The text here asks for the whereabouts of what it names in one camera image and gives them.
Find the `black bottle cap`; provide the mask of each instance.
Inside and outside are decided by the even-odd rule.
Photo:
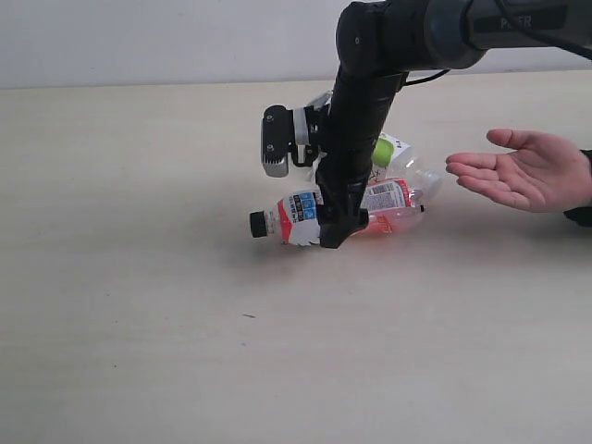
[[[251,234],[254,238],[264,238],[267,236],[267,223],[265,222],[265,213],[258,211],[251,213]]]

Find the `table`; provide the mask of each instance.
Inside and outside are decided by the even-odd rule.
[[[449,76],[385,130],[444,169],[493,127],[589,148],[592,72]],[[592,439],[592,235],[447,176],[406,235],[294,249],[251,211],[263,110],[331,82],[0,92],[11,444]]]

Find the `open palm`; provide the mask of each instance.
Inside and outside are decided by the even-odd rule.
[[[490,142],[506,154],[451,155],[447,171],[459,185],[492,201],[534,213],[592,204],[590,162],[571,142],[551,134],[494,129]]]

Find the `clear plastic bottle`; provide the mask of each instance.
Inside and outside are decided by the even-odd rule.
[[[362,208],[370,215],[368,227],[357,235],[399,233],[412,229],[424,216],[425,208],[402,179],[388,179],[366,188]],[[321,228],[316,206],[323,203],[319,190],[300,191],[282,199],[267,211],[251,213],[254,238],[273,237],[291,245],[320,244]]]
[[[388,134],[380,135],[372,162],[374,165],[370,183],[385,179],[404,179],[415,190],[417,200],[423,204],[431,202],[442,186],[442,176],[424,168],[412,146]]]

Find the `white wall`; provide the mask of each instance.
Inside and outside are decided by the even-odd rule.
[[[0,88],[335,74],[350,0],[0,0]],[[472,71],[589,68],[559,50],[497,51]]]

